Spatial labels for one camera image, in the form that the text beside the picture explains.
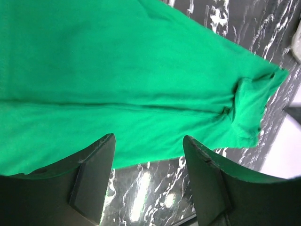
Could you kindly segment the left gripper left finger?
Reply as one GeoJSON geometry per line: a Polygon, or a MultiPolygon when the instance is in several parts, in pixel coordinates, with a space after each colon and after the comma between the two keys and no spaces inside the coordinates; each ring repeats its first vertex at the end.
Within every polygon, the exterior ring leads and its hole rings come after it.
{"type": "Polygon", "coordinates": [[[99,225],[115,144],[115,136],[107,134],[28,175],[1,176],[1,225],[99,225]]]}

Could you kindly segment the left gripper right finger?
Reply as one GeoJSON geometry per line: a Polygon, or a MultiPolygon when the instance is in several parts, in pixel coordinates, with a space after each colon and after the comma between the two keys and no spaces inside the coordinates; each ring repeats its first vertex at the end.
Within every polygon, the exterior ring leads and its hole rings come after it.
{"type": "Polygon", "coordinates": [[[241,166],[185,136],[187,163],[200,226],[298,226],[301,179],[241,166]]]}

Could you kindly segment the green t shirt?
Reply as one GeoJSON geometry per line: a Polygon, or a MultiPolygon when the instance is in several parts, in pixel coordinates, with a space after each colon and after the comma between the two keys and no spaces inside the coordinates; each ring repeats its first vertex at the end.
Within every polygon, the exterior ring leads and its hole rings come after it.
{"type": "Polygon", "coordinates": [[[103,135],[114,168],[255,147],[288,71],[159,0],[0,3],[0,173],[29,174],[103,135]]]}

